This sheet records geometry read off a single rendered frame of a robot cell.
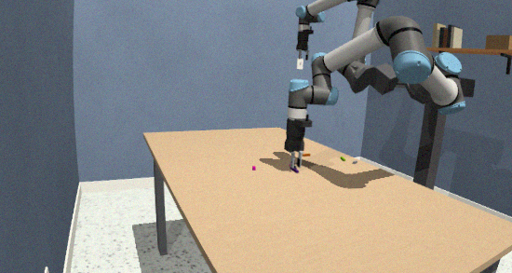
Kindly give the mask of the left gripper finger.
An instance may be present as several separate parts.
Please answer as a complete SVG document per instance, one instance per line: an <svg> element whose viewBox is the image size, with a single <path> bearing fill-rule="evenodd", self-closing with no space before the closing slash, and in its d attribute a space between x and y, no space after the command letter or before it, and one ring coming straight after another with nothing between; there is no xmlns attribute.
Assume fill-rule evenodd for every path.
<svg viewBox="0 0 512 273"><path fill-rule="evenodd" d="M297 158L297 167L301 167L302 165L302 154L303 154L303 151L297 151L298 152L298 158Z"/></svg>
<svg viewBox="0 0 512 273"><path fill-rule="evenodd" d="M295 152L290 152L291 153L291 158L290 158L290 166L292 168L294 168L294 164L295 164Z"/></svg>

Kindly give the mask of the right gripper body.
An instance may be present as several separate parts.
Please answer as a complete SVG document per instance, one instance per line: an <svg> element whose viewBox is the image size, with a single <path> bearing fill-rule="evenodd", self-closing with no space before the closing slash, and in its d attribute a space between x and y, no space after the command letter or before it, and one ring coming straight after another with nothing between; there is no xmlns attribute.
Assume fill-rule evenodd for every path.
<svg viewBox="0 0 512 273"><path fill-rule="evenodd" d="M301 50L308 50L308 37L309 37L309 34L313 34L314 33L314 30L311 30L312 29L312 26L310 26L310 30L309 30L309 25L305 25L305 24L299 24L299 28L298 28L298 44L296 46L296 49L301 49ZM306 33L306 34L304 34ZM309 34L308 34L309 33Z"/></svg>

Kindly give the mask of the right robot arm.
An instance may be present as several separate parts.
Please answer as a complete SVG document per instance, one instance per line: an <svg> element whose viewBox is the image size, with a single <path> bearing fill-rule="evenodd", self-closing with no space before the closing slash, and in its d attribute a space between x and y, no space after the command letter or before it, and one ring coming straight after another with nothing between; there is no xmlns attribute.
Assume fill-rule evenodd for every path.
<svg viewBox="0 0 512 273"><path fill-rule="evenodd" d="M380 1L381 0L357 0L358 12L352 40L369 30L372 11L375 10ZM317 0L306 7L297 7L296 16L299 17L299 24L310 25L310 23L313 22L323 22L326 19L326 15L323 11L344 2L346 2L346 0ZM347 79L351 86L354 77L365 66L368 65L364 56L337 71Z"/></svg>

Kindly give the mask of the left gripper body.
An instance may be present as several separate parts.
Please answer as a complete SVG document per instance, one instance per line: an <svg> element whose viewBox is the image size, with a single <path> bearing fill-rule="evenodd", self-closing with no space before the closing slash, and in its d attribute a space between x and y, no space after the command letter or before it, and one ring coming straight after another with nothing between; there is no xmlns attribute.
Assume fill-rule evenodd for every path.
<svg viewBox="0 0 512 273"><path fill-rule="evenodd" d="M288 108L287 118L287 139L285 141L284 149L289 152L303 151L304 150L304 132L305 127L312 127L312 120L306 114L306 109L292 109Z"/></svg>

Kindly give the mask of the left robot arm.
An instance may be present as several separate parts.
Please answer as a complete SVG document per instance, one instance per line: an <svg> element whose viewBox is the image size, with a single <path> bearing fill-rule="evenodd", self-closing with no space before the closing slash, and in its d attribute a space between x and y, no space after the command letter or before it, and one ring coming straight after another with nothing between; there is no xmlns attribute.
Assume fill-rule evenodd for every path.
<svg viewBox="0 0 512 273"><path fill-rule="evenodd" d="M426 49L421 31L411 18L388 17L332 52L314 54L311 59L313 86L308 80L292 79L288 107L306 109L307 104L336 104L338 90L331 86L330 73L387 46L397 79L409 83L416 96L424 100L432 98L441 115L464 110L465 99L458 76L462 71L461 63L448 52L434 59Z"/></svg>

